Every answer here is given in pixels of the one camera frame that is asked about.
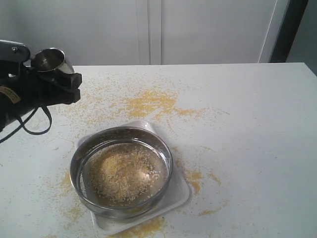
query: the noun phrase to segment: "white table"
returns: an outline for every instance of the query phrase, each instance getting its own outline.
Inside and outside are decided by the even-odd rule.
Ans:
[[[104,237],[69,183],[69,163],[80,137],[138,118],[174,147],[193,194],[135,235],[317,236],[317,78],[304,64],[75,70],[82,99],[50,107],[48,134],[20,131],[0,144],[0,237]],[[28,127],[47,124],[38,113]]]

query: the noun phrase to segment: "stainless steel cup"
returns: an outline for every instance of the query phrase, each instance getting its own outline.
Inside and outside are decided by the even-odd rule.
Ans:
[[[38,72],[60,71],[66,74],[74,73],[73,66],[66,60],[65,53],[57,48],[44,49],[31,60],[31,67]]]

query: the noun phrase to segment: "sieve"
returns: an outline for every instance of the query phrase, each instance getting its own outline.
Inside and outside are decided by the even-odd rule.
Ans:
[[[114,152],[129,155],[130,151],[138,151],[138,155],[141,154],[138,158],[146,157],[151,164],[153,170],[146,174],[150,178],[149,183],[132,200],[116,201],[103,196],[91,179],[95,162],[102,155]],[[70,179],[81,202],[88,209],[103,217],[127,219],[144,214],[157,205],[168,187],[172,169],[171,152],[157,135],[141,128],[121,126],[94,134],[78,147],[71,161]]]

